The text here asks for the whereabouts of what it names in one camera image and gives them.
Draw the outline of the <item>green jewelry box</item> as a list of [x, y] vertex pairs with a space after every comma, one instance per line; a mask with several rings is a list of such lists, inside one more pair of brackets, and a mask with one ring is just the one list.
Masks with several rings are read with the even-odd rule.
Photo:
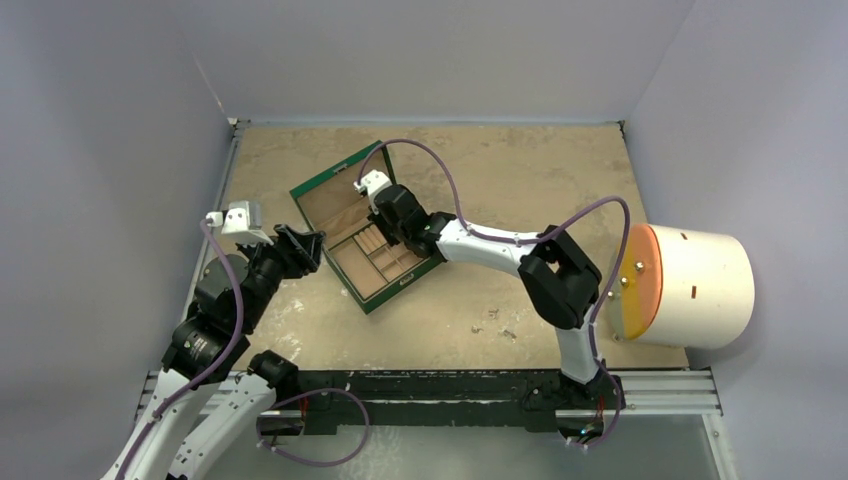
[[309, 229], [326, 233], [326, 240], [323, 245], [325, 262], [366, 314], [387, 303], [441, 264], [435, 258], [428, 258], [424, 265], [417, 267], [399, 284], [390, 286], [369, 301], [362, 301], [354, 294], [350, 284], [341, 277], [339, 268], [330, 258], [330, 248], [337, 245], [343, 237], [369, 224], [375, 225], [369, 219], [371, 210], [368, 199], [357, 193], [353, 186], [362, 163], [367, 160], [369, 171], [379, 170], [387, 174], [391, 180], [395, 179], [391, 156], [386, 147], [371, 155], [371, 157], [366, 157], [376, 146], [376, 143], [368, 145], [290, 191], [290, 195]]

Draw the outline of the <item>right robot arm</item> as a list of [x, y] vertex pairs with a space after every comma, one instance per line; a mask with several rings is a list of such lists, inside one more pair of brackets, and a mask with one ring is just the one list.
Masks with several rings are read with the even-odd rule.
[[378, 171], [350, 192], [326, 182], [291, 197], [307, 225], [326, 233], [330, 267], [371, 313], [446, 262], [474, 264], [519, 279], [536, 314], [553, 326], [561, 392], [584, 407], [601, 391], [603, 362], [591, 331], [602, 274], [563, 229], [519, 233], [463, 225], [449, 212], [427, 212], [410, 189]]

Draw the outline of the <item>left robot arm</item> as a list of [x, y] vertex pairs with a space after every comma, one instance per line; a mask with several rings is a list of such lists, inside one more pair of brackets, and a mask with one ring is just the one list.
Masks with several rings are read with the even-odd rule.
[[318, 270], [326, 234], [277, 225], [274, 236], [240, 243], [227, 254], [212, 233], [200, 228], [216, 257], [195, 286], [186, 318], [176, 327], [162, 358], [146, 410], [107, 479], [163, 479], [182, 442], [219, 385], [246, 351], [280, 284]]

